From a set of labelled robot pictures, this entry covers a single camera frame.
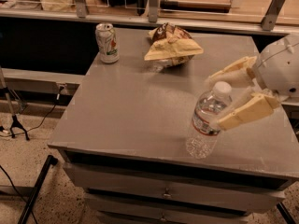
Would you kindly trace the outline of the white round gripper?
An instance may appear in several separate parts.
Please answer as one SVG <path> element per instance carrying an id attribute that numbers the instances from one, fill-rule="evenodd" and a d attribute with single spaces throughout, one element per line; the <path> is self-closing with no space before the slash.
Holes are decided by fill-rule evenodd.
<path id="1" fill-rule="evenodd" d="M 207 88 L 223 81 L 232 87 L 253 86 L 256 79 L 261 92 L 243 95 L 210 121 L 222 131 L 263 119 L 280 106 L 279 98 L 299 98 L 299 34 L 290 34 L 267 45 L 256 56 L 245 56 L 205 80 Z"/>

